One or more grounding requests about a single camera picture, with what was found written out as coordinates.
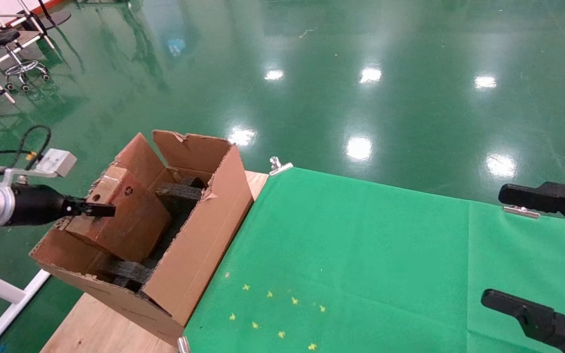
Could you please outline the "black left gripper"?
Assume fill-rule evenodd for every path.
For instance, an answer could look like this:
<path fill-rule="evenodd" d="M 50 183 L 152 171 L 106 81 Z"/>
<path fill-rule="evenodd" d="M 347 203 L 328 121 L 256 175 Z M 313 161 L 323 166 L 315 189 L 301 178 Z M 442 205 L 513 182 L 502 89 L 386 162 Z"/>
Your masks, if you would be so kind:
<path fill-rule="evenodd" d="M 13 184 L 13 214 L 7 227 L 40 226 L 53 223 L 63 217 L 88 215 L 90 217 L 114 217 L 116 206 L 71 199 L 47 185 Z"/>

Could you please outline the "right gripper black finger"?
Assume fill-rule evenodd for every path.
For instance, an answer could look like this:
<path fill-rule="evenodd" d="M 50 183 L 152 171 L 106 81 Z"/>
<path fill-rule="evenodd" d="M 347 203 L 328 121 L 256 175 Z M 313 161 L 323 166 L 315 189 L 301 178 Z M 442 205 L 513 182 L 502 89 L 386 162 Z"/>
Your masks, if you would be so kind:
<path fill-rule="evenodd" d="M 500 188 L 498 200 L 502 204 L 565 217 L 565 184 L 545 182 L 537 188 L 505 184 Z"/>
<path fill-rule="evenodd" d="M 525 337 L 565 353 L 565 315 L 551 307 L 498 290 L 482 293 L 483 306 L 516 319 Z"/>

